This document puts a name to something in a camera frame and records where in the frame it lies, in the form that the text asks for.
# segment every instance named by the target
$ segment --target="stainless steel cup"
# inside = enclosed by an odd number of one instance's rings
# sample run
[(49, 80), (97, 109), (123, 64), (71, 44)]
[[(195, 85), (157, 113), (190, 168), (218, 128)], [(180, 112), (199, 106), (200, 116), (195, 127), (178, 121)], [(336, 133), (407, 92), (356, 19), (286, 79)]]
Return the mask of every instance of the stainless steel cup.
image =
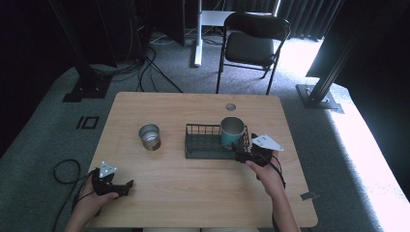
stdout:
[(142, 145), (149, 151), (156, 151), (161, 146), (160, 128), (154, 124), (142, 126), (139, 130)]
[(230, 150), (232, 143), (238, 145), (239, 139), (245, 132), (245, 124), (240, 118), (226, 117), (220, 122), (220, 130), (220, 144)]

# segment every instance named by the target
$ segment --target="person's left hand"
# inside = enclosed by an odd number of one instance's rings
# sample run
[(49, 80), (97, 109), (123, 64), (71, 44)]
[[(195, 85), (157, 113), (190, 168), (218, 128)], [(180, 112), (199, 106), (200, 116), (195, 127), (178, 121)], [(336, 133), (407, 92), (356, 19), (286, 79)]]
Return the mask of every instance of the person's left hand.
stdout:
[(97, 214), (104, 204), (119, 196), (117, 192), (111, 192), (101, 196), (97, 195), (94, 192), (91, 178), (92, 177), (90, 176), (87, 179), (81, 194), (78, 196), (78, 199), (80, 200), (75, 205), (72, 217), (66, 227), (66, 232), (82, 231), (88, 221)]

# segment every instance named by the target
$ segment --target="desk leg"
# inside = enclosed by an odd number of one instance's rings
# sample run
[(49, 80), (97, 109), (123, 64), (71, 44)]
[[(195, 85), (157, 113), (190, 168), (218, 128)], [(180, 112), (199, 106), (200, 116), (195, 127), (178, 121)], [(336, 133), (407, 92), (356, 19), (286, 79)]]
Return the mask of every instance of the desk leg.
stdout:
[(202, 0), (198, 0), (198, 36), (196, 38), (196, 51), (195, 51), (195, 65), (201, 66), (202, 63)]

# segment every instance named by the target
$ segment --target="human hand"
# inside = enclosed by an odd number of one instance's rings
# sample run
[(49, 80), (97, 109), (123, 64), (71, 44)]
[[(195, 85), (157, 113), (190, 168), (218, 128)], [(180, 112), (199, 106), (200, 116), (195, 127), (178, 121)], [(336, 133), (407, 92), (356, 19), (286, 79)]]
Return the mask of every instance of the human hand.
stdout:
[(97, 195), (94, 192), (91, 176), (87, 179), (78, 201), (72, 213), (72, 217), (66, 226), (66, 232), (82, 231), (88, 221), (97, 214), (101, 207), (111, 199), (117, 198), (117, 192), (105, 195)]
[[(273, 157), (271, 158), (271, 163), (278, 168), (278, 160), (275, 159), (278, 158), (278, 151), (273, 151), (272, 156)], [(259, 178), (260, 182), (265, 188), (266, 193), (268, 193), (268, 195), (270, 195), (272, 198), (275, 198), (284, 193), (284, 187), (281, 178), (271, 165), (268, 164), (264, 167), (261, 167), (250, 160), (246, 161), (246, 165), (256, 173), (256, 176)]]

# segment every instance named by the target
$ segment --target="black office chair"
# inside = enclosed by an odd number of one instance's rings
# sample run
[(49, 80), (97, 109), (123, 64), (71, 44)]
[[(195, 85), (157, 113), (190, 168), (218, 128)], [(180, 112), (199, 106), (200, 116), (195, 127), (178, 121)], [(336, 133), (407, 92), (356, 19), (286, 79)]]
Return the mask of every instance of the black office chair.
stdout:
[[(261, 78), (265, 78), (272, 68), (271, 79), (266, 91), (266, 95), (269, 95), (280, 50), (289, 34), (289, 22), (280, 17), (246, 13), (233, 13), (227, 17), (223, 23), (217, 94), (220, 92), (220, 75), (223, 72), (223, 66), (233, 66), (264, 71)], [(274, 50), (274, 40), (279, 41), (276, 50)]]

